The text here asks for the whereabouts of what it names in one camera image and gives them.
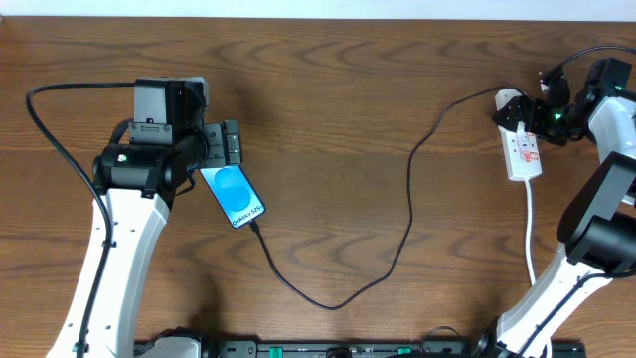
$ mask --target white power strip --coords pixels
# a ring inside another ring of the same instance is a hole
[[[521,94],[514,89],[500,90],[495,95],[497,110],[504,107],[510,99],[518,95]],[[501,131],[501,141],[504,146],[508,179],[524,181],[539,176],[542,170],[537,138],[533,134],[524,131],[523,123],[519,123],[516,132],[506,130],[501,126],[499,130]]]

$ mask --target wood grain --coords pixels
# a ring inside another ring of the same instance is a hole
[[[280,270],[339,303],[388,268],[407,222],[408,152],[452,101],[514,84],[597,44],[636,45],[635,24],[7,18],[0,25],[0,355],[42,356],[68,312],[90,196],[31,123],[27,90],[52,83],[203,76],[207,121],[235,118],[244,169],[266,205]],[[572,90],[595,58],[567,68]],[[37,98],[43,121],[88,167],[132,112],[130,89]],[[212,335],[417,339],[437,325],[480,332],[527,289],[525,194],[507,180],[492,97],[458,106],[415,156],[414,224],[394,276],[337,312],[271,274],[209,190],[176,201],[155,249],[137,323],[144,339],[190,326]],[[595,148],[542,145],[534,255],[541,271],[560,215],[597,166]],[[631,357],[634,281],[592,297],[556,334],[590,357]]]

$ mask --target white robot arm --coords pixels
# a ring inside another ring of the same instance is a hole
[[[482,337],[477,355],[540,357],[545,342],[579,305],[636,263],[636,221],[616,213],[621,200],[634,205],[636,96],[624,88],[630,68],[614,59],[597,62],[577,103],[565,108],[560,71],[547,102],[518,96],[494,115],[500,125],[512,129],[524,123],[554,144],[591,137],[602,164],[563,214],[561,243],[549,266]]]
[[[176,189],[186,180],[192,188],[197,168],[242,162],[238,123],[203,123],[208,85],[202,78],[52,85],[30,92],[27,106],[42,129],[31,103],[39,91],[133,86],[134,119],[117,125],[95,158],[94,181],[86,183],[95,196],[92,232],[73,303],[50,358],[133,357],[143,285],[155,244],[179,195]],[[126,130],[130,144],[119,144]],[[107,218],[111,235],[106,233]],[[200,358],[202,353],[201,337],[177,332],[158,339],[143,356]]]

